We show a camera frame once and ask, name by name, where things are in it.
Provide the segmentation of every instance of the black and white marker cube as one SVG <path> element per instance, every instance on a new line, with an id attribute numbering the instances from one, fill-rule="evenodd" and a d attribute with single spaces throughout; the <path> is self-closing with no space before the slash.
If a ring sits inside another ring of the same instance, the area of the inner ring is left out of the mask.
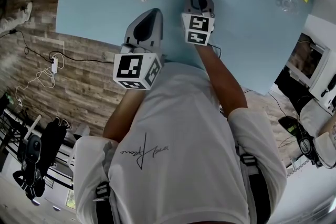
<path id="1" fill-rule="evenodd" d="M 150 90 L 161 68 L 157 54 L 117 54 L 113 80 L 125 89 Z"/>
<path id="2" fill-rule="evenodd" d="M 185 42 L 204 46 L 208 44 L 214 30 L 215 18 L 182 13 L 182 23 Z"/>

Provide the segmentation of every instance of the shoe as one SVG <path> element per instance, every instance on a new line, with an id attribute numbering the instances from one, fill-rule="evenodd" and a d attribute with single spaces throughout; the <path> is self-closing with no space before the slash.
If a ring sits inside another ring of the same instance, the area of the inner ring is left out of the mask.
<path id="1" fill-rule="evenodd" d="M 33 9 L 33 3 L 32 3 L 32 2 L 29 2 L 29 3 L 27 4 L 27 7 L 25 8 L 25 14 L 26 14 L 26 19 L 25 19 L 25 21 L 28 21 L 28 20 L 29 20 L 32 9 Z"/>
<path id="2" fill-rule="evenodd" d="M 61 126 L 61 119 L 59 117 L 55 117 L 54 122 L 57 122 L 58 126 Z"/>
<path id="3" fill-rule="evenodd" d="M 62 120 L 61 126 L 64 126 L 67 130 L 71 129 L 70 123 L 65 119 Z"/>

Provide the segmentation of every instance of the white cable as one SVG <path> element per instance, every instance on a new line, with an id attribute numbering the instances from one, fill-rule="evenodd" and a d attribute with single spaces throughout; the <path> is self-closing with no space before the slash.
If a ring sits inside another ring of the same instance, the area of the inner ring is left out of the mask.
<path id="1" fill-rule="evenodd" d="M 55 55 L 57 55 L 57 54 L 61 55 L 61 56 L 62 56 L 62 59 L 63 59 L 63 66 L 62 66 L 62 67 L 58 67 L 58 68 L 59 68 L 59 69 L 63 69 L 63 68 L 64 68 L 64 65 L 65 65 L 64 57 L 63 57 L 63 55 L 60 54 L 59 52 L 55 53 L 55 54 L 53 55 L 53 57 L 54 57 Z M 43 86 L 44 88 L 51 88 L 51 89 L 52 89 L 53 87 L 55 87 L 55 85 L 56 85 L 56 82 L 55 82 L 55 73 L 51 72 L 51 71 L 50 71 L 50 68 L 52 68 L 52 67 L 48 67 L 48 68 L 45 68 L 43 71 L 37 72 L 37 73 L 36 73 L 36 78 L 33 79 L 33 80 L 30 80 L 30 81 L 27 83 L 27 86 L 26 86 L 25 88 L 22 88 L 21 86 L 17 86 L 17 87 L 16 87 L 16 91 L 15 91 L 15 98 L 16 98 L 16 101 L 19 102 L 19 100 L 18 100 L 18 98 L 17 98 L 17 89 L 18 89 L 18 88 L 21 88 L 21 89 L 24 91 L 24 90 L 26 90 L 26 89 L 29 87 L 29 84 L 30 84 L 31 82 L 34 82 L 35 80 L 38 80 L 38 81 L 42 84 L 42 86 Z M 41 77 L 41 75 L 42 75 L 43 73 L 46 74 L 48 77 L 51 78 L 51 81 L 52 81 L 52 83 L 53 83 L 52 86 L 45 86 L 45 85 L 42 83 L 42 81 L 40 81 L 40 77 Z"/>

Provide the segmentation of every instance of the buckle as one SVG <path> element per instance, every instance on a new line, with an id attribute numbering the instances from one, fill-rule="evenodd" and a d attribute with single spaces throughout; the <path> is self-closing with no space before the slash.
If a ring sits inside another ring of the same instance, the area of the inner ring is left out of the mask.
<path id="1" fill-rule="evenodd" d="M 103 182 L 96 188 L 96 198 L 93 201 L 105 201 L 110 197 L 110 185 L 108 182 Z"/>
<path id="2" fill-rule="evenodd" d="M 240 156 L 240 161 L 246 166 L 256 166 L 257 165 L 257 159 L 255 158 L 255 156 L 252 156 L 246 153 Z"/>

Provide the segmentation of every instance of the white shirt sleeve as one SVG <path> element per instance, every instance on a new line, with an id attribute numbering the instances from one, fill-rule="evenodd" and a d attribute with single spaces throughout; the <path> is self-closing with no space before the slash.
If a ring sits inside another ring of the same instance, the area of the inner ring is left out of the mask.
<path id="1" fill-rule="evenodd" d="M 73 192 L 82 223 L 98 223 L 93 199 L 97 186 L 109 181 L 107 173 L 117 146 L 116 141 L 95 136 L 84 136 L 75 144 Z"/>
<path id="2" fill-rule="evenodd" d="M 287 172 L 266 113 L 240 108 L 231 112 L 228 122 L 238 144 L 257 158 L 267 183 L 271 212 L 274 212 L 286 187 Z"/>

